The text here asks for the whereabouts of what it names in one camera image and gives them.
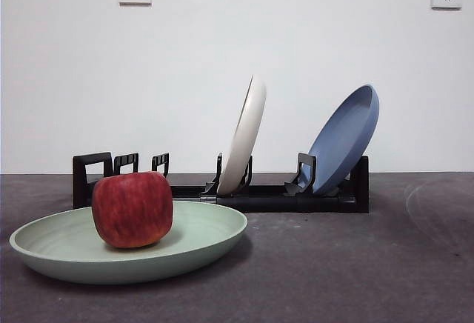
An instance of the blue plate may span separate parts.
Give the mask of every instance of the blue plate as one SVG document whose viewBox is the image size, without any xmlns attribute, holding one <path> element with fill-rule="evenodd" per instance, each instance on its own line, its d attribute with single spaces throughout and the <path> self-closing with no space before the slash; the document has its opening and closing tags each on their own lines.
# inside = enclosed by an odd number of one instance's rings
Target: blue plate
<svg viewBox="0 0 474 323">
<path fill-rule="evenodd" d="M 355 90 L 331 116 L 313 143 L 309 154 L 316 157 L 313 192 L 324 195 L 344 180 L 364 154 L 378 120 L 377 92 L 371 85 Z M 309 181 L 303 166 L 300 186 Z"/>
</svg>

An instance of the plate rim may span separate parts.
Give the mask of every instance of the plate rim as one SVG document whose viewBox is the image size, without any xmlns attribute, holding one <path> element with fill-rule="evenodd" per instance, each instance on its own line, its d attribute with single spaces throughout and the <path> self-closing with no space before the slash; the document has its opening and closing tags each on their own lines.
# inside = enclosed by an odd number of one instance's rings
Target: plate rim
<svg viewBox="0 0 474 323">
<path fill-rule="evenodd" d="M 197 202 L 197 201 L 176 201 L 176 200 L 173 200 L 173 209 L 174 209 L 174 204 L 175 202 L 178 202 L 178 203 L 193 203 L 193 204 L 196 204 L 196 205 L 209 205 L 209 206 L 215 206 L 215 207 L 219 207 L 220 209 L 225 209 L 225 210 L 229 210 L 230 212 L 234 212 L 235 214 L 239 215 L 242 219 L 243 219 L 243 224 L 242 226 L 240 226 L 239 229 L 237 229 L 235 232 L 233 232 L 232 234 L 228 235 L 225 239 L 223 240 L 218 240 L 217 242 L 212 242 L 210 244 L 207 244 L 207 245 L 204 245 L 204 246 L 201 246 L 201 247 L 196 247 L 196 248 L 193 248 L 193 249 L 190 249 L 190 250 L 185 250 L 185 251 L 181 251 L 179 253 L 169 253 L 169 254 L 166 254 L 166 255 L 162 255 L 162 256 L 156 256 L 156 255 L 151 255 L 151 256 L 146 256 L 146 257 L 141 257 L 141 258 L 137 258 L 137 257 L 130 257 L 130 258 L 126 258 L 126 259 L 93 259 L 93 260 L 90 260 L 90 259 L 87 259 L 87 260 L 77 260 L 77 259 L 62 259 L 62 258 L 58 258 L 58 257 L 55 257 L 55 256 L 46 256 L 46 255 L 42 255 L 42 254 L 38 254 L 38 253 L 35 253 L 33 251 L 30 251 L 30 250 L 27 250 L 27 249 L 24 249 L 23 247 L 21 247 L 20 245 L 18 245 L 16 243 L 16 236 L 22 231 L 24 230 L 25 228 L 31 226 L 31 225 L 34 225 L 35 223 L 37 222 L 40 222 L 42 220 L 46 220 L 48 218 L 52 218 L 52 217 L 55 217 L 55 216 L 61 216 L 61 215 L 64 215 L 65 213 L 73 213 L 73 212 L 76 212 L 76 211 L 84 211 L 84 210 L 91 210 L 91 207 L 83 207 L 83 208 L 76 208 L 76 209 L 72 209 L 72 210 L 64 210 L 64 211 L 61 211 L 61 212 L 57 212 L 57 213 L 53 213 L 53 214 L 50 214 L 48 216 L 44 216 L 44 217 L 41 217 L 41 218 L 38 218 L 38 219 L 34 219 L 32 220 L 31 222 L 28 222 L 26 224 L 23 224 L 21 227 L 19 227 L 18 229 L 16 229 L 11 235 L 10 235 L 10 246 L 18 253 L 24 255 L 24 256 L 28 256 L 28 257 L 33 257 L 35 259 L 41 259 L 41 260 L 48 260 L 48 261 L 51 261 L 51 262 L 62 262 L 62 263 L 80 263 L 80 264 L 100 264 L 100 263 L 113 263 L 113 262 L 119 262 L 119 263 L 123 263 L 123 262 L 135 262 L 135 261 L 143 261 L 143 260 L 154 260 L 154 259 L 163 259 L 163 258 L 167 258 L 167 257 L 171 257 L 171 256 L 178 256 L 178 255 L 183 255 L 183 254 L 186 254 L 186 253 L 192 253 L 193 251 L 197 251 L 197 250 L 205 250 L 209 247 L 212 247 L 214 245 L 217 245 L 217 244 L 221 244 L 221 243 L 224 243 L 226 242 L 227 240 L 230 240 L 232 238 L 235 238 L 236 236 L 239 236 L 241 235 L 245 228 L 247 227 L 248 225 L 248 219 L 247 217 L 242 213 L 242 212 L 239 212 L 238 210 L 234 209 L 234 208 L 231 208 L 231 207 L 227 207 L 227 206 L 222 206 L 220 204 L 213 204 L 213 203 L 209 203 L 209 202 Z"/>
</svg>

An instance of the apple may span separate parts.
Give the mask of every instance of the apple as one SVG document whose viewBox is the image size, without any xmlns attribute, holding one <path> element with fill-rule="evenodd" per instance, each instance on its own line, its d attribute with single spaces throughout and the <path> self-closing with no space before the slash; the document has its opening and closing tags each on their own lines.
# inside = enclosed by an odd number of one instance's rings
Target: apple
<svg viewBox="0 0 474 323">
<path fill-rule="evenodd" d="M 157 171 L 104 177 L 94 187 L 92 214 L 97 233 L 109 245 L 152 244 L 171 228 L 171 187 Z"/>
</svg>

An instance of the concrete floor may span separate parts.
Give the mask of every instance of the concrete floor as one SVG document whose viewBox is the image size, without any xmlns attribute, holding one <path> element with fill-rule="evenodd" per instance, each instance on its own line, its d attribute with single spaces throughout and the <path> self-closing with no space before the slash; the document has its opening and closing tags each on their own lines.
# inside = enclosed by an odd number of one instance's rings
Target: concrete floor
<svg viewBox="0 0 474 323">
<path fill-rule="evenodd" d="M 49 279 L 8 244 L 17 227 L 69 210 L 71 187 L 66 175 L 1 177 L 2 323 L 474 322 L 474 173 L 371 174 L 368 215 L 248 213 L 217 262 L 126 286 Z"/>
</svg>

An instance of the white plate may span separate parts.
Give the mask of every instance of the white plate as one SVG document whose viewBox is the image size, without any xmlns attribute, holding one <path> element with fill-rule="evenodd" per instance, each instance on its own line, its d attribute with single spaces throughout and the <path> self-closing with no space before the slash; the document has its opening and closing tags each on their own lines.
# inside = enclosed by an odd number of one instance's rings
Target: white plate
<svg viewBox="0 0 474 323">
<path fill-rule="evenodd" d="M 238 119 L 229 157 L 217 188 L 219 195 L 228 195 L 240 185 L 255 145 L 266 98 L 265 84 L 257 75 L 253 75 Z"/>
<path fill-rule="evenodd" d="M 174 201 L 173 226 L 158 243 L 115 249 L 97 234 L 90 207 L 37 219 L 16 230 L 10 244 L 26 265 L 55 279 L 129 284 L 195 270 L 230 250 L 247 218 L 217 204 Z"/>
</svg>

